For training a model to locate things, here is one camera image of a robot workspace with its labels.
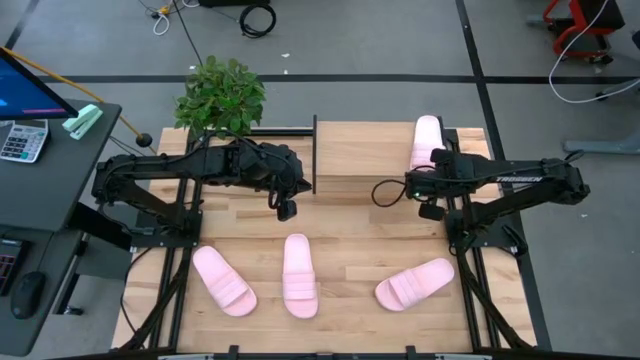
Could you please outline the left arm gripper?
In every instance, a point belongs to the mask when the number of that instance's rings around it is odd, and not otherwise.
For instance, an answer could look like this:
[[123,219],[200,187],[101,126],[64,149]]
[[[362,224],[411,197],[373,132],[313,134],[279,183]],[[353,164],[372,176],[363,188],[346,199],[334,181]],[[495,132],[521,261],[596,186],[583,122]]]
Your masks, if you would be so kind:
[[307,197],[312,195],[312,184],[303,179],[302,162],[287,145],[263,143],[262,153],[268,167],[263,180],[268,191],[268,206],[276,211],[279,221],[287,221],[297,214],[293,197],[299,191],[299,182],[305,188],[301,191],[302,196]]

